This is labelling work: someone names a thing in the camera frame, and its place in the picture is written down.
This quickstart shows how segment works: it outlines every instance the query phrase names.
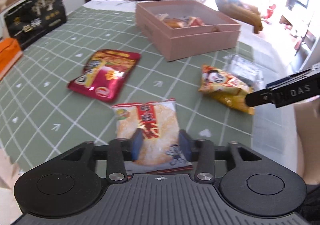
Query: orange box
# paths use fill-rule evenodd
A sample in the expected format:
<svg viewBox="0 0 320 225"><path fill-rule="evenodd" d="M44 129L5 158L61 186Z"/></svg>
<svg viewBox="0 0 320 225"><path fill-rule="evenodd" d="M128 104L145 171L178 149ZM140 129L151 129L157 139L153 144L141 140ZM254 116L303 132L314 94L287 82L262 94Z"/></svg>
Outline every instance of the orange box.
<svg viewBox="0 0 320 225"><path fill-rule="evenodd" d="M156 18L200 17L206 25L172 29ZM191 0L137 4L136 23L167 61L236 47L240 24L223 13Z"/></svg>
<svg viewBox="0 0 320 225"><path fill-rule="evenodd" d="M0 80L2 80L22 54L23 52L16 39L7 38L0 42Z"/></svg>

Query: white grid lines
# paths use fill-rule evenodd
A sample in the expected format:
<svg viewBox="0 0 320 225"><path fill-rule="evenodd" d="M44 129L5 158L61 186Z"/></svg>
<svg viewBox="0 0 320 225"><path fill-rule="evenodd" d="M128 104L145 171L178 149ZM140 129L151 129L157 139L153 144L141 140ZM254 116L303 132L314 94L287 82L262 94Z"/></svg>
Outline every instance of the white grid lines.
<svg viewBox="0 0 320 225"><path fill-rule="evenodd" d="M61 101L55 102L55 103L49 99L48 95L51 94L53 91L57 90L58 84L65 83L67 85L67 83L69 81L71 81L71 79L68 79L69 78L68 76L71 75L70 73L72 73L78 67L82 68L84 66L84 63L87 60L88 56L91 56L93 52L95 52L96 50L99 50L101 48L108 49L108 42L110 42L111 45L115 45L115 46L119 47L119 48L117 48L118 50L122 50L122 49L126 50L126 47L127 47L128 49L137 50L142 56L144 54L148 55L148 53L158 56L158 57L149 56L149 58L155 57L154 61L150 62L151 63L150 67L148 67L148 65L144 65L144 66L136 65L136 67L146 70L146 74L140 77L141 79L139 79L138 84L135 84L136 86L130 85L129 83L125 83L126 86L132 88L133 90L130 94L128 94L128 96L126 98L124 98L124 103L130 102L133 94L136 91L142 91L146 94L158 97L159 100L164 101L164 100L168 99L170 93L172 92L172 90L174 89L174 87L178 83L178 81L185 83L185 84L188 84L193 87L199 87L199 85L188 82L188 79L186 79L186 78L184 78L185 80L180 79L186 70L191 69L190 67L193 67L193 70L194 70L194 68L196 68L199 70L199 72L201 72L201 67L191 64L192 63L191 57L189 57L187 60L178 60L178 62L183 63L183 65L180 65L180 67L182 66L182 68L179 71L179 73L177 73L177 75L170 75L170 74L167 74L167 72L164 70L162 70L163 72L160 72L161 69L159 69L159 70L157 69L157 67L160 65L160 63L164 60L164 57L161 54L156 53L155 51L153 52L153 50L152 50L153 47L151 47L152 44L145 43L145 39L147 39L147 37L143 36L139 29L137 31L135 31L134 27L136 27L136 26L135 26L135 22L134 22L135 20L133 20L133 19L134 19L133 13L116 12L116 11L112 11L112 12L105 11L105 12L101 13L101 11L96 11L96 10L93 11L90 9L80 8L78 11L75 11L74 13L72 13L68 22L64 26L62 26L58 29L55 29L51 33L42 37L41 40L34 43L27 50L25 50L24 56L23 56L24 58L22 58L11 70L13 73L14 72L16 72L16 73L10 74L9 76L6 76L3 79L3 83L0 83L0 91L2 93L4 93L5 95L11 94L13 97L12 101L15 101L15 103L17 103L17 105L18 105L18 109L13 111L13 113L9 112L10 110L8 110L8 113L7 112L4 113L4 111L7 110L7 108L9 107L10 104L6 105L4 107L4 109L0 106L0 117L3 116L3 119L5 121L5 126L7 127L8 131L10 133L10 138L5 145L3 145L0 140L0 147L6 147L10 141L14 142L16 144L17 148L19 149L19 156L16 158L17 161L20 160L21 158L25 158L26 161L28 162L28 164L31 167L33 167L30 160L27 159L25 152L26 152L26 148L33 141L36 134L39 134L41 137L43 137L43 139L52 148L52 150L50 149L50 151L48 153L46 161L49 160L55 153L60 154L64 150L63 148L61 148L61 145L64 144L63 143L64 140L69 139L69 137L70 137L69 135L70 135L70 133L73 132L74 127L78 127L85 134L89 135L90 137L88 140L92 139L95 142L101 142L102 144L107 144L106 141L104 141L104 139L105 139L104 136L105 136L105 134L108 133L110 126L116 124L116 116L115 115L112 117L112 119L108 123L105 124L105 126L103 126L103 129L99 135L92 134L86 128L82 127L78 123L78 121L80 121L81 118L87 114L88 110L91 108L91 106L94 102L98 102L101 106L103 106L103 110L112 110L111 105L106 104L106 103L99 101L99 100L94 100L94 99L92 99L91 101L88 100L88 104L85 104L86 106L84 105L84 110L82 110L82 112L79 113L79 115L75 116L72 119L60 107L67 99L72 98L72 95L74 93L69 92L68 94L66 94L66 96L64 96L61 99ZM88 32L85 30L83 31L83 29L85 29L85 27L91 27L91 29L88 29L87 30ZM125 35L127 41L124 41L124 42L122 42L121 38L119 38L119 37L121 37L121 34L123 34L123 33L127 34L127 35ZM85 43L84 45L83 45L84 41L81 42L82 38L84 38L84 40L88 39L88 42ZM135 42L133 42L133 40L135 40L135 39L136 39L136 43L137 43L137 40L140 40L143 45L141 45L141 44L137 45L139 48L134 47L133 45L135 45ZM81 56L75 56L78 53L83 53L83 54ZM204 54L203 56L207 57L208 60L212 59L212 65L216 61L219 61L217 59L218 52L214 53L214 54L212 54L212 53ZM64 65L68 65L69 68L64 68L63 72L59 72L59 70L61 68L63 68L63 66L64 66L64 65L61 66L61 64L63 64L65 61L67 63ZM34 65L36 65L36 67L39 69L39 71L36 72L33 76L31 76L32 72L30 70L32 70ZM39 79L39 74L40 74L39 72L41 72L41 74L43 74L43 79L41 79L41 83L46 81L50 76L51 76L51 78L52 77L57 78L58 81L56 83L53 83L52 86L50 86L50 89L48 89L48 91L44 92L40 88L40 85L35 84L35 80L34 80L34 78L36 78L36 77ZM147 81L148 78L150 78L150 76L153 72L160 74L161 76L168 77L173 80L173 83L170 86L166 87L166 89L168 89L168 90L166 90L166 92L164 92L165 95L157 95L157 94L154 94L154 93L156 93L156 91L149 92L149 91L145 90L145 88L141 88L142 84L145 83L145 81ZM19 87L19 90L18 90L18 89L16 89L15 85L18 84L19 82L23 83L23 86ZM22 97L21 92L22 92L23 88L27 85L30 86L33 89L33 91L30 94L26 95L25 97ZM33 109L31 109L31 111L28 113L23 108L24 107L23 103L33 94L39 95L41 97L41 99L39 99L39 101L37 101L35 107ZM180 106L184 109L187 109L191 112L191 116L190 116L190 119L188 120L188 124L187 124L187 128L186 128L187 131L189 130L195 116L199 115L199 116L202 116L203 118L206 118L210 121L219 123L223 126L223 131L222 131L222 134L220 137L220 143L223 141L224 130L225 130L226 126L232 128L234 130L237 130L239 132L248 134L248 133L243 132L237 128L234 128L232 126L227 125L228 113L230 111L229 109L226 112L224 122L222 123L220 121L217 121L213 118L210 118L210 117L205 116L205 115L201 114L200 112L198 112L199 106L202 102L201 98L195 102L194 107L192 106L193 108L190 108L190 107L183 105L183 101L179 101L179 98L176 98L176 99L177 99L176 104L178 106ZM34 113L34 110L36 110L37 106L41 102L48 103L50 106L52 106L53 110L52 110L52 112L50 112L47 115L47 117L44 120L41 120L41 124L40 124L40 122L38 124L36 124L31 118L31 113ZM25 118L22 119L21 122L19 121L17 128L15 130L12 130L12 129L10 129L10 125L9 125L8 121L12 118L12 116L14 114L16 114L17 111L19 111L19 112L22 111L22 113L25 115ZM41 131L41 129L45 124L48 124L50 117L54 113L61 114L71 124L70 124L70 127L68 128L68 130L61 135L61 138L59 138L59 141L58 142L55 141L54 143L52 143L51 138L46 136ZM35 133L33 134L32 137L26 138L28 140L28 142L24 148L21 148L19 143L17 142L16 135L18 135L17 131L20 130L21 126L23 125L23 123L26 120L30 121L31 125L35 128Z"/></svg>

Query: pink cardboard box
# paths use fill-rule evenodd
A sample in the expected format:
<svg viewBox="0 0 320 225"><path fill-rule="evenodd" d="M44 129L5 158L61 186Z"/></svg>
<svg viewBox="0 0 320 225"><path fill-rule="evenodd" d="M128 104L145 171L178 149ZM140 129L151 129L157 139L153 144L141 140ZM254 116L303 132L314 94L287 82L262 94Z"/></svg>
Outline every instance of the pink cardboard box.
<svg viewBox="0 0 320 225"><path fill-rule="evenodd" d="M156 18L160 13L200 17L206 25L172 29ZM240 24L230 17L191 0L139 3L136 22L167 61L236 47L240 33Z"/></svg>

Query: snack bag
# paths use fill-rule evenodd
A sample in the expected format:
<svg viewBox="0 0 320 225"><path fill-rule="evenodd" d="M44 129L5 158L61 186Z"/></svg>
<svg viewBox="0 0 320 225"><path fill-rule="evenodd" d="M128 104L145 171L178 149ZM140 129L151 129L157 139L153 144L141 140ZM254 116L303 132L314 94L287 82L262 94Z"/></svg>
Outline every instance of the snack bag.
<svg viewBox="0 0 320 225"><path fill-rule="evenodd" d="M177 19L177 18L169 18L169 19L164 19L163 22L173 28L173 29L176 29L176 28L183 28L186 26L186 23L180 19Z"/></svg>
<svg viewBox="0 0 320 225"><path fill-rule="evenodd" d="M245 96L252 93L252 88L223 70L203 65L202 84L199 91L230 108L250 115L254 114L254 109L245 103Z"/></svg>
<svg viewBox="0 0 320 225"><path fill-rule="evenodd" d="M83 75L72 80L68 88L110 102L116 98L129 72L139 59L139 53L99 50L84 66Z"/></svg>
<svg viewBox="0 0 320 225"><path fill-rule="evenodd" d="M23 55L16 39L6 38L0 42L0 80Z"/></svg>
<svg viewBox="0 0 320 225"><path fill-rule="evenodd" d="M194 17L194 16L189 17L188 26L202 26L202 25L205 25L205 23L199 17Z"/></svg>
<svg viewBox="0 0 320 225"><path fill-rule="evenodd" d="M137 128L144 140L135 162L126 162L128 174L180 168L191 165L182 154L175 100L119 104L112 107L116 116L117 138L130 138Z"/></svg>

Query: food packaging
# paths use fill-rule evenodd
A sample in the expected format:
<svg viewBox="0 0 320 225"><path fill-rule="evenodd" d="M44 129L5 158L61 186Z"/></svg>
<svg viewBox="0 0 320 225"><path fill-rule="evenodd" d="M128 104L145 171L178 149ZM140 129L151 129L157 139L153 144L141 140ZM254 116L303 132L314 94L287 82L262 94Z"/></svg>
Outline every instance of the food packaging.
<svg viewBox="0 0 320 225"><path fill-rule="evenodd" d="M117 138L131 138L137 128L144 132L144 140L135 161L125 163L128 174L191 165L179 148L179 125L174 99L146 104L118 104L112 108L118 117Z"/></svg>
<svg viewBox="0 0 320 225"><path fill-rule="evenodd" d="M252 93L252 88L223 70L203 65L199 91L230 108L254 114L254 109L245 103L245 96Z"/></svg>
<svg viewBox="0 0 320 225"><path fill-rule="evenodd" d="M6 38L0 42L0 80L23 55L16 39Z"/></svg>
<svg viewBox="0 0 320 225"><path fill-rule="evenodd" d="M111 102L116 99L139 59L139 53L99 50L88 60L83 74L72 80L68 88L104 102Z"/></svg>

